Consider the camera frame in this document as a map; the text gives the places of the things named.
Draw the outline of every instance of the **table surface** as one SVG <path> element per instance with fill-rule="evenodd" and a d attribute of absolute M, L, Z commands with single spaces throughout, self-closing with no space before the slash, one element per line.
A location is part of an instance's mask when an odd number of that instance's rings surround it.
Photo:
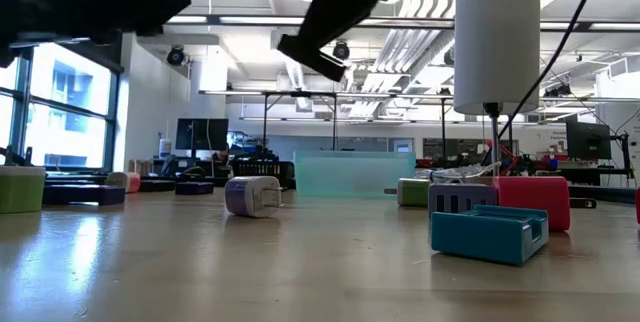
<path fill-rule="evenodd" d="M 0 215 L 0 321 L 638 321 L 630 205 L 572 210 L 524 267 L 434 253 L 425 210 L 284 194 L 272 219 L 215 195 Z"/>

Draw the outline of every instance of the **purple box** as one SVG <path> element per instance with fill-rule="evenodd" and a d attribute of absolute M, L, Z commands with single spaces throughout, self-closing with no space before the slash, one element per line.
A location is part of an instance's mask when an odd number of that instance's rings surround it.
<path fill-rule="evenodd" d="M 497 206 L 497 190 L 481 184 L 433 184 L 429 188 L 429 218 L 433 212 L 460 213 L 475 205 Z"/>

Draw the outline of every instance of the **security camera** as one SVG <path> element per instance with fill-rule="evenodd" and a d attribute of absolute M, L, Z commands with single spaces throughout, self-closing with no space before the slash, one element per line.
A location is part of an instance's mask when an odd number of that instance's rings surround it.
<path fill-rule="evenodd" d="M 350 54 L 351 51 L 349 50 L 349 46 L 347 46 L 347 41 L 336 42 L 336 46 L 333 48 L 334 57 L 344 61 L 349 58 Z"/>
<path fill-rule="evenodd" d="M 184 66 L 189 62 L 189 57 L 184 53 L 184 46 L 173 46 L 167 55 L 167 63 L 172 66 Z"/>

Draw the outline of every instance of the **green box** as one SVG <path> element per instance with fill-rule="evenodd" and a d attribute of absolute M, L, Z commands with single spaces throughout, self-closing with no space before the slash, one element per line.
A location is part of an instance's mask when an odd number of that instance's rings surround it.
<path fill-rule="evenodd" d="M 0 166 L 0 214 L 40 211 L 45 176 L 42 167 Z"/>
<path fill-rule="evenodd" d="M 429 186 L 423 179 L 401 178 L 398 181 L 398 205 L 404 207 L 429 207 Z"/>

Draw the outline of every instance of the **black monitor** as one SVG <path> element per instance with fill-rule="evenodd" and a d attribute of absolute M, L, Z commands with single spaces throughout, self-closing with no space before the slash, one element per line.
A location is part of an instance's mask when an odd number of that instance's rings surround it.
<path fill-rule="evenodd" d="M 178 120 L 176 149 L 191 150 L 191 157 L 195 157 L 196 150 L 224 151 L 227 149 L 228 128 L 228 119 L 181 118 Z"/>
<path fill-rule="evenodd" d="M 609 126 L 567 122 L 567 153 L 571 158 L 611 159 Z"/>

